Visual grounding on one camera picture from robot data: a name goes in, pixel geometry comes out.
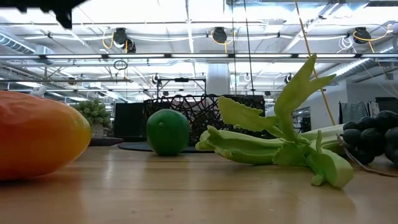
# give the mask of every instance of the orange fruit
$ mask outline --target orange fruit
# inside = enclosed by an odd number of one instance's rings
[[[90,139],[90,124],[71,106],[0,91],[0,180],[54,172],[75,160]]]

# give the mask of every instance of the plant pot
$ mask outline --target plant pot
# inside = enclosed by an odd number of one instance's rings
[[[103,138],[104,137],[104,127],[101,124],[91,125],[91,137],[92,138]]]

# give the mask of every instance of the ceiling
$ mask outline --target ceiling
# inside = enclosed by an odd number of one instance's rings
[[[349,4],[332,4],[326,1],[300,2],[300,15],[307,28],[310,50],[316,53],[366,52],[368,44],[351,44],[355,27],[365,27],[378,45],[391,39],[398,31],[396,7],[365,7],[366,1],[351,1]],[[291,1],[278,1],[278,4],[248,4],[245,8],[236,3],[233,7],[222,0],[189,0],[188,13],[185,0],[91,0],[86,1],[72,12],[73,29],[65,30],[55,19],[54,14],[44,14],[39,9],[28,9],[21,14],[17,9],[0,9],[0,33],[14,35],[29,45],[43,45],[54,54],[123,54],[124,51],[111,45],[111,34],[115,28],[125,27],[127,34],[136,47],[137,54],[148,53],[306,53],[305,41],[300,35],[301,26],[297,11]],[[225,48],[215,43],[211,32],[215,27],[224,27],[230,40],[235,33],[235,41]],[[1,54],[19,54],[9,47],[0,46]],[[56,60],[52,65],[35,61],[7,61],[30,72],[45,75],[54,73],[52,78],[114,78],[117,70],[112,61],[105,64],[96,62],[90,66],[63,67],[67,60]],[[169,59],[129,60],[127,71],[120,71],[119,77],[126,76],[133,83],[102,83],[102,88],[151,88],[150,80],[154,74],[162,78],[206,77],[207,60],[177,61]],[[281,88],[284,77],[295,73],[303,62],[217,62],[226,63],[230,74],[238,75],[238,85],[246,88],[250,81],[245,80],[246,73],[252,72],[256,88]],[[336,65],[322,62],[316,65],[324,72]],[[170,82],[171,88],[196,88],[185,94],[201,94],[195,83]],[[63,88],[79,88],[62,84]],[[144,100],[148,94],[130,92],[125,98]]]

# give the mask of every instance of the ceiling duct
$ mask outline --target ceiling duct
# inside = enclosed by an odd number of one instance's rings
[[[398,54],[398,37],[391,38],[377,46],[374,47],[375,53],[380,54]],[[364,54],[371,54],[370,50],[366,51]],[[353,75],[357,75],[360,72],[365,70],[369,70],[378,66],[377,62],[374,59],[366,58],[359,59],[351,63],[342,63],[339,64],[321,74],[321,76],[327,76],[336,74],[336,78],[333,79],[332,82],[339,82]]]
[[[54,54],[53,50],[49,49],[48,47],[28,43],[2,29],[0,29],[0,44],[22,54]],[[53,60],[48,59],[35,59],[35,61],[39,63],[45,63],[46,65],[54,63]]]

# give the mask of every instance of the table surface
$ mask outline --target table surface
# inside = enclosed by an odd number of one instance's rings
[[[312,175],[91,147],[54,174],[0,184],[0,223],[397,223],[398,179],[357,170],[337,190],[311,186]]]

